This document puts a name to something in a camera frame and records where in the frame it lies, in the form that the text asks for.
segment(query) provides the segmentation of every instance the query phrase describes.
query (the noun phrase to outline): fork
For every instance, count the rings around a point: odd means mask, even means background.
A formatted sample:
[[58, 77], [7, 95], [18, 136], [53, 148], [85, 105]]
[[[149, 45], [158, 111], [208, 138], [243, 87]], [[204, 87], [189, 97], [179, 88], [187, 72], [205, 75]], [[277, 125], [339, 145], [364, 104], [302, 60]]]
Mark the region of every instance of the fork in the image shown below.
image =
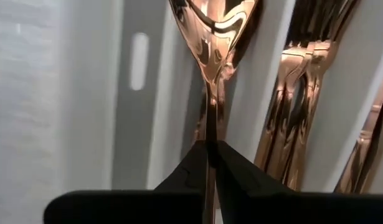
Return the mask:
[[293, 153], [283, 178], [283, 183], [293, 190], [300, 190], [305, 168], [306, 142], [317, 107], [324, 73], [331, 66], [349, 21], [352, 19], [360, 0], [326, 1], [323, 8], [323, 23], [320, 25], [319, 39], [316, 40], [313, 58], [306, 74], [308, 79], [304, 111], [296, 135]]
[[[248, 49], [254, 33], [258, 28], [262, 11], [263, 11], [263, 0], [257, 1], [256, 9], [252, 11], [250, 20], [246, 24], [244, 31], [240, 35], [240, 40], [235, 45], [233, 54], [227, 59], [222, 73], [219, 78], [218, 87], [218, 100], [217, 100], [217, 139], [224, 140], [227, 130], [227, 112], [225, 110], [225, 83], [232, 77], [236, 76], [238, 65]], [[197, 128], [194, 131], [194, 141], [205, 139], [205, 128], [206, 128], [206, 89], [202, 90], [202, 101], [199, 119], [197, 122]]]
[[224, 68], [235, 67], [233, 59], [248, 42], [240, 41], [260, 0], [169, 0], [177, 26], [198, 63], [206, 88], [205, 145], [207, 174], [204, 223], [215, 220], [217, 166], [217, 112], [220, 78]]
[[356, 193], [366, 193], [369, 191], [374, 180], [378, 166], [383, 155], [383, 105], [381, 115], [374, 130], [371, 146], [367, 159], [362, 167], [359, 182], [357, 183]]
[[312, 6], [309, 0], [295, 3], [272, 103], [255, 157], [255, 165], [277, 180], [283, 175], [290, 153], [289, 140], [295, 134], [294, 124], [290, 123], [290, 117], [297, 114], [290, 113], [295, 85], [303, 76], [313, 52], [306, 33], [313, 16]]

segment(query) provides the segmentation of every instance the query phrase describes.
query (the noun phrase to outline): rose gold spoon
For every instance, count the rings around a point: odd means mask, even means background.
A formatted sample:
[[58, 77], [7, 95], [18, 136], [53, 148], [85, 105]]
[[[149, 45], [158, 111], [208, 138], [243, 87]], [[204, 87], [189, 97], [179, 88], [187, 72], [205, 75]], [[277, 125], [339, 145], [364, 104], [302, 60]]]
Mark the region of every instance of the rose gold spoon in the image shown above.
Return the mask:
[[[217, 139], [224, 140], [227, 129], [226, 111], [225, 111], [225, 83], [236, 73], [238, 65], [247, 51], [248, 45], [255, 31], [258, 29], [260, 16], [262, 15], [263, 0], [259, 0], [256, 10], [253, 10], [250, 19], [241, 33], [240, 40], [235, 45], [234, 55], [228, 59], [219, 79], [219, 93], [217, 104]], [[205, 139], [206, 124], [206, 89], [202, 90], [201, 112], [197, 122], [197, 128], [194, 131], [194, 141]]]
[[215, 221], [215, 153], [219, 82], [232, 57], [258, 0], [169, 0], [172, 11], [206, 84], [205, 139], [208, 150], [204, 223]]

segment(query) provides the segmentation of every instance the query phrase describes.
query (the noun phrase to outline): rose gold cutlery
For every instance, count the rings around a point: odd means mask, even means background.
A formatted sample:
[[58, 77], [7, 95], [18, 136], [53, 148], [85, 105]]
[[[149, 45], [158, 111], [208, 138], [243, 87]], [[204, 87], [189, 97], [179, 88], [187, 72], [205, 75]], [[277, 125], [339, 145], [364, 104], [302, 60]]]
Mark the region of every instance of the rose gold cutlery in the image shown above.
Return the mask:
[[[297, 48], [299, 52], [304, 50], [305, 61], [300, 61], [299, 70], [290, 66], [289, 54], [293, 56], [298, 53], [292, 52], [295, 46], [291, 48], [292, 53], [286, 46], [281, 57], [272, 105], [255, 158], [257, 166], [294, 190], [301, 187], [306, 141], [324, 73], [335, 58], [339, 41], [358, 2], [296, 1], [288, 35], [299, 30], [305, 32], [304, 42], [298, 44]], [[282, 75], [282, 67], [289, 74]], [[299, 97], [295, 93], [298, 82], [301, 83]]]
[[[259, 18], [262, 15], [263, 1], [259, 0], [256, 10], [250, 16], [248, 24], [245, 26], [244, 31], [241, 33], [240, 40], [235, 46], [234, 55], [228, 59], [219, 79], [219, 100], [217, 104], [217, 138], [224, 140], [227, 129], [226, 111], [225, 111], [225, 83], [230, 80], [236, 73], [238, 64], [247, 51], [252, 36], [258, 28]], [[204, 140], [205, 138], [205, 124], [206, 124], [206, 89], [202, 90], [202, 102], [200, 117], [197, 122], [197, 128], [194, 132], [194, 140]]]
[[329, 26], [329, 30], [327, 32], [322, 31], [319, 40], [316, 41], [313, 58], [307, 68], [306, 97], [303, 103], [304, 113], [299, 121], [289, 167], [283, 179], [283, 183], [294, 190], [301, 189], [305, 168], [306, 142], [313, 122], [324, 74], [334, 61], [343, 33], [357, 8], [359, 0], [327, 2], [326, 12], [322, 17], [323, 22], [327, 22], [327, 24], [322, 29]]
[[217, 121], [220, 78], [237, 65], [238, 51], [248, 42], [240, 41], [243, 32], [254, 23], [258, 0], [169, 0], [177, 26], [201, 69], [206, 84], [205, 141], [208, 149], [204, 223], [214, 223], [215, 172], [211, 161], [217, 150]]
[[314, 14], [314, 1], [298, 0], [295, 3], [285, 49], [281, 55], [278, 76], [273, 91], [266, 124], [259, 142], [255, 164], [280, 180], [290, 153], [289, 140], [295, 134], [289, 129], [295, 84], [308, 66], [313, 52], [308, 29]]
[[367, 193], [383, 153], [383, 83], [335, 192]]

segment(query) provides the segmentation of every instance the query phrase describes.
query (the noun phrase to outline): white panel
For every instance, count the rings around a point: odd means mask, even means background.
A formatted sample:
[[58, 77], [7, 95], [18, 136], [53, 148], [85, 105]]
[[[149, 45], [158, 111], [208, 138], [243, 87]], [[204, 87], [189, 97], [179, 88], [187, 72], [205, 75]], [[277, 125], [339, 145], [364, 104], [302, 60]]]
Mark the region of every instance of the white panel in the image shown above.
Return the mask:
[[[162, 81], [159, 76], [165, 79], [166, 76], [161, 74], [168, 67], [165, 61], [161, 61], [161, 57], [170, 58], [167, 50], [170, 52], [171, 49], [176, 49], [174, 42], [166, 44], [167, 46], [163, 48], [164, 40], [167, 41], [164, 39], [167, 4], [167, 1], [154, 0], [127, 1], [123, 11], [124, 24], [115, 116], [112, 180], [114, 189], [145, 189], [147, 186], [154, 111], [156, 107], [168, 106], [156, 101], [158, 82]], [[143, 89], [134, 91], [130, 88], [132, 62], [130, 50], [134, 47], [132, 40], [137, 33], [144, 33], [149, 37], [149, 49], [148, 63], [143, 69], [146, 72]]]
[[240, 63], [226, 140], [250, 161], [257, 151], [294, 3], [264, 2], [255, 43]]
[[59, 1], [62, 190], [111, 185], [122, 0]]
[[57, 1], [0, 0], [0, 224], [42, 223], [60, 193]]
[[361, 1], [324, 76], [304, 191], [332, 192], [383, 80], [383, 1]]
[[147, 189], [155, 188], [180, 162], [182, 130], [195, 63], [177, 29], [169, 2], [165, 20]]

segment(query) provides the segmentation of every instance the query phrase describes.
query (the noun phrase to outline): rose gold fork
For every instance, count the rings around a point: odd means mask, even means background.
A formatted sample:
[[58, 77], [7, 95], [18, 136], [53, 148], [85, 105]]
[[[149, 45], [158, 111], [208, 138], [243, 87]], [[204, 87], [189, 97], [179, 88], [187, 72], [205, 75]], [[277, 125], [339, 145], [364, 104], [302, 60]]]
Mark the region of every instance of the rose gold fork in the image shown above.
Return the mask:
[[342, 173], [342, 176], [339, 178], [339, 182], [335, 187], [335, 192], [350, 194], [350, 193], [363, 193], [368, 190], [367, 187], [359, 187], [359, 182], [367, 178], [367, 175], [362, 175], [362, 170], [364, 166], [369, 164], [369, 154], [373, 153], [374, 150], [371, 146], [371, 143], [375, 136], [374, 129], [378, 128], [380, 112], [383, 110], [383, 83], [377, 93], [377, 96], [374, 100], [374, 104], [371, 107], [371, 111], [364, 123], [363, 129], [360, 132], [360, 136], [357, 139], [356, 144], [354, 145], [353, 152], [349, 157], [348, 163]]
[[[252, 36], [258, 28], [258, 23], [262, 15], [263, 0], [259, 0], [256, 6], [256, 10], [251, 13], [250, 20], [245, 26], [244, 31], [240, 36], [240, 40], [235, 45], [235, 51], [233, 55], [230, 55], [228, 62], [223, 68], [219, 79], [219, 92], [217, 102], [217, 139], [224, 140], [227, 129], [227, 119], [225, 111], [225, 82], [230, 80], [237, 73], [238, 65], [247, 51], [248, 44], [251, 41]], [[206, 124], [206, 89], [202, 90], [202, 101], [199, 120], [197, 122], [197, 128], [194, 131], [194, 141], [205, 139], [205, 124]]]
[[297, 0], [281, 55], [272, 103], [255, 157], [255, 164], [277, 180], [283, 175], [289, 154], [289, 147], [284, 150], [284, 145], [295, 134], [289, 123], [295, 85], [304, 74], [313, 52], [306, 33], [313, 13], [311, 1]]
[[380, 118], [374, 130], [369, 152], [366, 161], [361, 169], [360, 178], [357, 182], [355, 193], [367, 193], [370, 190], [372, 181], [376, 176], [378, 166], [383, 155], [383, 105]]
[[305, 113], [295, 137], [293, 153], [289, 161], [283, 183], [293, 190], [300, 190], [305, 168], [306, 142], [314, 112], [317, 107], [324, 73], [331, 66], [339, 48], [339, 43], [360, 0], [328, 1], [326, 14], [321, 26], [321, 40], [315, 43], [312, 61], [308, 67], [308, 87], [305, 98]]

